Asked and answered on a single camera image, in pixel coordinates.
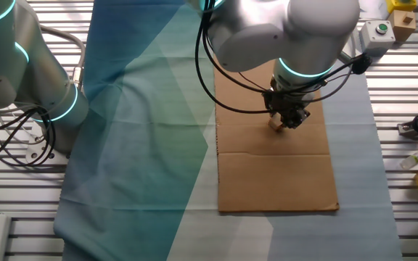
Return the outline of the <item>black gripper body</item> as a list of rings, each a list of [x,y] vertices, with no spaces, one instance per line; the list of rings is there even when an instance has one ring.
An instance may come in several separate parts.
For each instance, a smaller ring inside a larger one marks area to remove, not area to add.
[[[264,105],[268,113],[272,110],[279,114],[289,111],[290,109],[306,109],[304,103],[297,99],[293,99],[286,94],[277,91],[267,90],[262,93]]]

